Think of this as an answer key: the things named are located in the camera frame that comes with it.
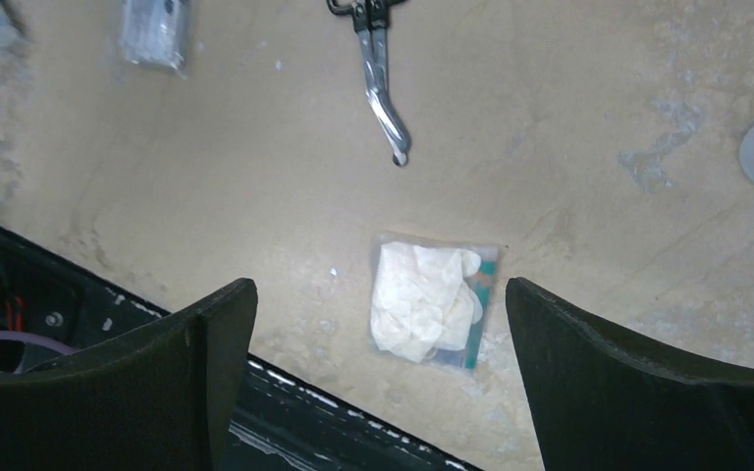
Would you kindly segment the gauze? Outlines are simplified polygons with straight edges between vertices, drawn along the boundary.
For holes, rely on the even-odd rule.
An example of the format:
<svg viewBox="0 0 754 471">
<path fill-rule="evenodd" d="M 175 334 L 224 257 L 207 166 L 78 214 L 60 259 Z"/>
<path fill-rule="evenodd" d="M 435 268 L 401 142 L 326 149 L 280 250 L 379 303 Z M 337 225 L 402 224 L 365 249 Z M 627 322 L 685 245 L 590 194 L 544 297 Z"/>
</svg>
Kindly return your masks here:
<svg viewBox="0 0 754 471">
<path fill-rule="evenodd" d="M 368 330 L 415 364 L 476 369 L 502 248 L 397 233 L 375 237 Z"/>
</svg>

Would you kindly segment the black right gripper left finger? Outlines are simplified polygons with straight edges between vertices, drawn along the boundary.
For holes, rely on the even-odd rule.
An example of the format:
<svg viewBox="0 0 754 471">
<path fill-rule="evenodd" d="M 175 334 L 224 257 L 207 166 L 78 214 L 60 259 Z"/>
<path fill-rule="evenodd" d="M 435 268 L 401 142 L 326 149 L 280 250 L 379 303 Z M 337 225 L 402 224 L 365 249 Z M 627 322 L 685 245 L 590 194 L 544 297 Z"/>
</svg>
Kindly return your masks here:
<svg viewBox="0 0 754 471">
<path fill-rule="evenodd" d="M 254 328 L 238 279 L 179 312 L 0 373 L 0 470 L 213 470 Z"/>
</svg>

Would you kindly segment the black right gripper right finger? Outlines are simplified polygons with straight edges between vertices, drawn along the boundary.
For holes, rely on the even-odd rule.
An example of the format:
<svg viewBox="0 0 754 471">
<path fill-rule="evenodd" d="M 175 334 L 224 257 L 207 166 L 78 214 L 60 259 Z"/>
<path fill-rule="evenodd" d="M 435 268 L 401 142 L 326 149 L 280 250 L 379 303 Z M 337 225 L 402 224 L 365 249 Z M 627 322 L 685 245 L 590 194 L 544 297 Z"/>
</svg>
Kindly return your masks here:
<svg viewBox="0 0 754 471">
<path fill-rule="evenodd" d="M 589 313 L 524 279 L 506 308 L 548 470 L 754 470 L 754 369 Z"/>
</svg>

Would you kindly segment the black handled scissors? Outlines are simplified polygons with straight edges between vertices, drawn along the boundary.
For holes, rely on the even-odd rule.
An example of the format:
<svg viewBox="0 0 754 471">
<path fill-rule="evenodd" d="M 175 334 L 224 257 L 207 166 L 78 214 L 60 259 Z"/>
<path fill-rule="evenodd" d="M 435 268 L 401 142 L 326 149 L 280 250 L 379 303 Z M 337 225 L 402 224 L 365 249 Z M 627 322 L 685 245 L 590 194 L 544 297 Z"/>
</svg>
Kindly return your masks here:
<svg viewBox="0 0 754 471">
<path fill-rule="evenodd" d="M 391 101 L 387 47 L 390 11 L 398 4 L 400 1 L 359 0 L 347 4 L 326 1 L 333 15 L 351 17 L 358 38 L 369 106 L 392 147 L 394 164 L 402 168 L 408 164 L 411 137 Z"/>
</svg>

